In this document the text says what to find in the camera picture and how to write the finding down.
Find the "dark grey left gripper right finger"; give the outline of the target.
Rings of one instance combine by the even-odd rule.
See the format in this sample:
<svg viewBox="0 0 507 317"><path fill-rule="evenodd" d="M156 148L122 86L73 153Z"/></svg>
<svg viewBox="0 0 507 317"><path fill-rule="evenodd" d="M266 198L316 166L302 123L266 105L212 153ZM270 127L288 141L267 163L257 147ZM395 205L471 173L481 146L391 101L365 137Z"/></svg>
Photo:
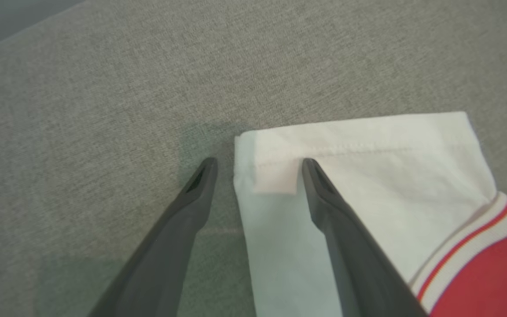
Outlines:
<svg viewBox="0 0 507 317"><path fill-rule="evenodd" d="M324 234L344 317L426 317L396 268L320 164L302 161L312 222Z"/></svg>

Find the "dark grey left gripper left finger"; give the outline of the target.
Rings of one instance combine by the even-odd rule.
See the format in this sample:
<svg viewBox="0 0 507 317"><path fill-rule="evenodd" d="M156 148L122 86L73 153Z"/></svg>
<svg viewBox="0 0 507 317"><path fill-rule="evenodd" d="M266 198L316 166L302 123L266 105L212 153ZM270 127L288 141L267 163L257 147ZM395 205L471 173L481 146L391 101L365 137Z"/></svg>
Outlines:
<svg viewBox="0 0 507 317"><path fill-rule="evenodd" d="M209 218L217 159L208 157L107 287L91 317L175 317L197 233Z"/></svg>

